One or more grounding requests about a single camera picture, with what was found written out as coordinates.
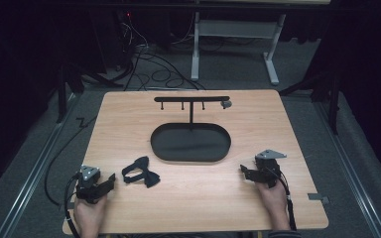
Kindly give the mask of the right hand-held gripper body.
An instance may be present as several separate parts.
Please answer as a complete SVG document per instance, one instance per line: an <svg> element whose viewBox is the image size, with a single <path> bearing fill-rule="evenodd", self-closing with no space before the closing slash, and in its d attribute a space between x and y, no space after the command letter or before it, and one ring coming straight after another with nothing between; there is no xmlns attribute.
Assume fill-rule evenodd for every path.
<svg viewBox="0 0 381 238"><path fill-rule="evenodd" d="M286 159L287 155L274 150L265 150L255 156L255 164L260 173L261 183L266 183L269 188L274 187L281 177L278 159Z"/></svg>

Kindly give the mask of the black metal stand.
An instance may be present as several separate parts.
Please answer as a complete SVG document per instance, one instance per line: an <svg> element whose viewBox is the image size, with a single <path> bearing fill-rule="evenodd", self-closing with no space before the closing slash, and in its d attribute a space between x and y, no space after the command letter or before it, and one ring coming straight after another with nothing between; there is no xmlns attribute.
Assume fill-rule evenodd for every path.
<svg viewBox="0 0 381 238"><path fill-rule="evenodd" d="M337 112L339 99L339 76L335 73L324 71L308 77L279 91L281 96L287 96L298 90L310 88L312 102L328 102L327 122L334 134L337 134Z"/></svg>
<svg viewBox="0 0 381 238"><path fill-rule="evenodd" d="M104 78L102 75L85 69L77 64L62 64L57 74L59 100L59 118L57 120L58 123L61 123L67 115L66 88L69 87L70 90L75 94L82 94L84 91L84 85L82 84L81 77L83 75L89 76L91 79L94 79L97 82L109 87L122 87L122 84L110 81L109 79Z"/></svg>

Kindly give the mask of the white desk frame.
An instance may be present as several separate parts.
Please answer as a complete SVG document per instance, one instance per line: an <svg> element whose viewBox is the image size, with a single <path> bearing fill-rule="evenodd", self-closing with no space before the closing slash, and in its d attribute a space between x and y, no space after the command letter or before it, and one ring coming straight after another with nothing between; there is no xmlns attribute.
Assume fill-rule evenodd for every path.
<svg viewBox="0 0 381 238"><path fill-rule="evenodd" d="M321 7L330 4L330 0L194 0L197 5L222 4L228 5L232 10L238 7L253 10L256 7ZM190 79L199 79L199 40L201 37L268 39L271 45L268 52L262 54L268 77L272 85L279 84L279 78L273 63L273 56L279 37L284 28L287 14L279 13L272 20L208 20L200 17L198 11L193 14L193 51L191 58Z"/></svg>

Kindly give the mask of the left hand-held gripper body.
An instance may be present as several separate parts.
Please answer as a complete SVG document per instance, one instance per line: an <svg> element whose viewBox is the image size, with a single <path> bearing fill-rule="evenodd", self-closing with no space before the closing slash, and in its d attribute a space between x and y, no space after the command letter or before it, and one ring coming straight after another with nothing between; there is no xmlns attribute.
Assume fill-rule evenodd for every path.
<svg viewBox="0 0 381 238"><path fill-rule="evenodd" d="M76 185L77 197L88 203L95 204L98 199L107 193L107 183L98 184L99 178L99 168L82 165Z"/></svg>

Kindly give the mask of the aluminium floor rail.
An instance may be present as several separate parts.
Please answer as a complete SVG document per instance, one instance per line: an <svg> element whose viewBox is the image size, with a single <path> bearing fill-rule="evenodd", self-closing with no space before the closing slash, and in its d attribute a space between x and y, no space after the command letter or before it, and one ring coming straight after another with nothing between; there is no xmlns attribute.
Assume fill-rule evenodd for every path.
<svg viewBox="0 0 381 238"><path fill-rule="evenodd" d="M333 146L337 151L337 157L341 168L350 186L350 189L355 197L355 200L363 214L363 217L369 227L374 238L381 238L381 217L378 215L376 207L373 204L368 192L366 191L358 173L350 161L339 137L333 132L328 125L327 113L321 103L314 104L315 111L324 125L325 130L330 137Z"/></svg>
<svg viewBox="0 0 381 238"><path fill-rule="evenodd" d="M56 123L44 147L41 149L32 170L30 171L26 181L23 183L10 211L0 226L0 238L10 238L14 233L14 230L18 225L18 222L23 215L34 191L36 190L41 177L45 173L46 166L50 161L50 153L55 147L55 143L61 134L67 116L75 107L78 99L79 96L74 93L69 96L67 100L66 115Z"/></svg>

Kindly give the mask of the person's right hand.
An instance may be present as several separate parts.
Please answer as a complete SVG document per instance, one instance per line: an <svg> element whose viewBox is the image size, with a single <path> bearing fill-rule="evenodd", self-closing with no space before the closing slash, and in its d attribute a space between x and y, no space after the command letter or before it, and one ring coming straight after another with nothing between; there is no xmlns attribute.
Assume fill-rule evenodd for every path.
<svg viewBox="0 0 381 238"><path fill-rule="evenodd" d="M287 197L284 187L280 183L269 187L264 183L256 182L261 199L272 220L287 220Z"/></svg>

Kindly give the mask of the black bow tie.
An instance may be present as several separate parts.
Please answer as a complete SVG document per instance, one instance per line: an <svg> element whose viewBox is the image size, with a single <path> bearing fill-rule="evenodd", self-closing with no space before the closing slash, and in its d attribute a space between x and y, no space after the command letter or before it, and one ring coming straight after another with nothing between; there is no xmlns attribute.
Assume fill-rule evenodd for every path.
<svg viewBox="0 0 381 238"><path fill-rule="evenodd" d="M140 171L140 173L130 177L129 174L134 171ZM124 168L121 174L126 183L142 180L147 188L150 188L161 181L158 174L149 170L149 158L147 156L135 160L133 164Z"/></svg>

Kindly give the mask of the person's left hand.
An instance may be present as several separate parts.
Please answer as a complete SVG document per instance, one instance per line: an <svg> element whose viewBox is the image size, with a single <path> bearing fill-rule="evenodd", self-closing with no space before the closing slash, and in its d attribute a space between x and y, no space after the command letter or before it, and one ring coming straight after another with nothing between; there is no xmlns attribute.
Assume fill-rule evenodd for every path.
<svg viewBox="0 0 381 238"><path fill-rule="evenodd" d="M98 199L95 204L79 198L75 200L74 218L80 231L85 229L99 231L104 218L106 201L106 195Z"/></svg>

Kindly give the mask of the dark equipment with red light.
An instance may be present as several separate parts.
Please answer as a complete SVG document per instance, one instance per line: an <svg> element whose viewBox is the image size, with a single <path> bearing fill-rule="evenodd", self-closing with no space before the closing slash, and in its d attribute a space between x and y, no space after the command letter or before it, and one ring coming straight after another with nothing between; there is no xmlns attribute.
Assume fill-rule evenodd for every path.
<svg viewBox="0 0 381 238"><path fill-rule="evenodd" d="M129 12L117 11L116 16L120 42L120 65L126 66L135 53L135 31L131 24Z"/></svg>

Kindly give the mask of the grey metal bracket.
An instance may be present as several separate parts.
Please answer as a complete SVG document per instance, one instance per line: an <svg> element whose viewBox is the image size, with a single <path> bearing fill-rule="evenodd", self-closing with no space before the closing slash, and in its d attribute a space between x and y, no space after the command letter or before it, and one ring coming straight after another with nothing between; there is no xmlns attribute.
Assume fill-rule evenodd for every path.
<svg viewBox="0 0 381 238"><path fill-rule="evenodd" d="M327 196L323 196L320 193L308 193L309 200L318 200L322 204L329 204L329 198Z"/></svg>

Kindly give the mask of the black hanger stand with tray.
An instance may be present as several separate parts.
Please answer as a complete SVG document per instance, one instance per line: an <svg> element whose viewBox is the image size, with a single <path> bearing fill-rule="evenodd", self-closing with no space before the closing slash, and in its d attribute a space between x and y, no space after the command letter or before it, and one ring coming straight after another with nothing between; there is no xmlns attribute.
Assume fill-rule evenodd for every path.
<svg viewBox="0 0 381 238"><path fill-rule="evenodd" d="M226 129L213 123L196 123L193 110L196 103L205 109L207 102L230 101L229 96L166 97L158 96L161 104L179 102L190 106L187 123L166 123L157 127L151 135L153 153L168 162L216 163L225 158L231 147L231 137Z"/></svg>

